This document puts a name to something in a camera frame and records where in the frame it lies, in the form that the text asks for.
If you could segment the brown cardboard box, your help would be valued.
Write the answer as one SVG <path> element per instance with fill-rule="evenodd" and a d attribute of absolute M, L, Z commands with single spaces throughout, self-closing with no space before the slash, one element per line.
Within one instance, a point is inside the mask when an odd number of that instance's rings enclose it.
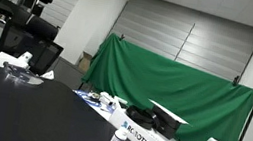
<path fill-rule="evenodd" d="M 92 60 L 92 56 L 84 52 L 82 54 L 82 59 L 79 60 L 78 67 L 81 71 L 87 72 L 88 68 L 90 68 L 90 61 Z"/>

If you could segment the black mesh office chair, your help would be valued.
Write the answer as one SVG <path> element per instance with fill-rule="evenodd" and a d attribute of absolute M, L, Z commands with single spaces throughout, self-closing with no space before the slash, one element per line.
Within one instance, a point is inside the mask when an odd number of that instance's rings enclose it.
<path fill-rule="evenodd" d="M 59 29 L 10 0 L 0 0 L 0 3 L 13 13 L 3 27 L 0 53 L 19 57 L 29 52 L 33 56 L 28 63 L 30 70 L 38 75 L 48 71 L 63 52 L 62 46 L 54 42 Z"/>

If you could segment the green backdrop cloth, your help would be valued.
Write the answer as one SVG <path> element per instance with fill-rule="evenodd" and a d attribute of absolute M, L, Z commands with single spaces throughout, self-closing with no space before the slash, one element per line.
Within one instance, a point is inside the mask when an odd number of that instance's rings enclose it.
<path fill-rule="evenodd" d="M 138 108 L 155 102 L 183 118 L 180 141 L 238 141 L 253 108 L 253 88 L 188 67 L 115 33 L 100 44 L 83 81 Z"/>

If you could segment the white Robotiq cardboard box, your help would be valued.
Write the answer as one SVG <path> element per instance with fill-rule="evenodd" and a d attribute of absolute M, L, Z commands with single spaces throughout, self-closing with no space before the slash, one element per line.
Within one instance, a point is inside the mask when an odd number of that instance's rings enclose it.
<path fill-rule="evenodd" d="M 176 141 L 174 138 L 169 140 L 163 137 L 156 130 L 144 129 L 139 126 L 128 117 L 123 108 L 116 108 L 109 118 L 109 122 L 116 129 L 119 129 L 120 127 L 125 128 L 127 130 L 127 138 L 129 141 Z"/>

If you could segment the white pill bottle blue cap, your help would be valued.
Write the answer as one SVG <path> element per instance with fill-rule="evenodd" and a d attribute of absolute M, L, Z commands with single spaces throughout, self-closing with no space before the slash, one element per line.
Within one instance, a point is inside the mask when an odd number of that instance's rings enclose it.
<path fill-rule="evenodd" d="M 127 125 L 123 124 L 114 132 L 114 135 L 111 137 L 110 141 L 126 141 L 127 132 Z"/>

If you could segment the black box with white lid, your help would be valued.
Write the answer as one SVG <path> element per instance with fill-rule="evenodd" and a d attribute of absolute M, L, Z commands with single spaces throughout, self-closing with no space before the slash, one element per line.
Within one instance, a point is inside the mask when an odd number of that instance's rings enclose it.
<path fill-rule="evenodd" d="M 159 119 L 159 126 L 156 127 L 156 130 L 160 132 L 163 137 L 171 140 L 182 124 L 188 125 L 187 121 L 180 118 L 175 113 L 172 113 L 158 102 L 151 100 L 151 103 L 154 104 L 152 111 Z"/>

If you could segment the white small device on table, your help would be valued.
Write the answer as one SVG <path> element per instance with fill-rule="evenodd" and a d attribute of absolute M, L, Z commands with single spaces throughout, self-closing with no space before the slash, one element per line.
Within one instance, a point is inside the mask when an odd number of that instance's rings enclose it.
<path fill-rule="evenodd" d="M 110 105 L 112 106 L 113 104 L 115 104 L 115 102 L 113 101 L 112 97 L 110 96 L 110 94 L 106 93 L 105 91 L 102 91 L 100 93 L 100 101 L 102 103 L 104 103 L 105 105 Z"/>

